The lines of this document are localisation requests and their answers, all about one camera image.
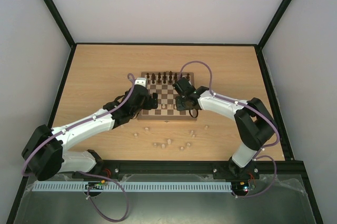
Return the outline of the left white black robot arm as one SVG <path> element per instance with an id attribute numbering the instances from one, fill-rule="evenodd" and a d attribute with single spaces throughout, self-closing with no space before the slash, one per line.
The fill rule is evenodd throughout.
<path id="1" fill-rule="evenodd" d="M 99 171 L 100 158 L 96 152 L 70 149 L 92 136 L 128 123 L 141 110 L 157 107 L 157 93 L 150 94 L 146 87 L 135 84 L 124 95 L 83 119 L 54 128 L 38 126 L 22 151 L 23 175 L 44 181 L 62 172 Z"/>

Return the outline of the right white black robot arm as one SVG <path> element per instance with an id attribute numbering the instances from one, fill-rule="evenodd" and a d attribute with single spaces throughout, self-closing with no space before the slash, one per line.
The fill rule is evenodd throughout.
<path id="1" fill-rule="evenodd" d="M 240 139 L 237 151 L 229 160 L 228 170 L 237 178 L 248 171 L 248 165 L 263 148 L 270 147 L 266 142 L 276 136 L 276 145 L 280 141 L 277 125 L 271 114 L 258 98 L 239 100 L 215 93 L 208 87 L 195 88 L 182 77 L 173 88 L 178 93 L 176 107 L 183 110 L 206 110 L 235 121 Z"/>

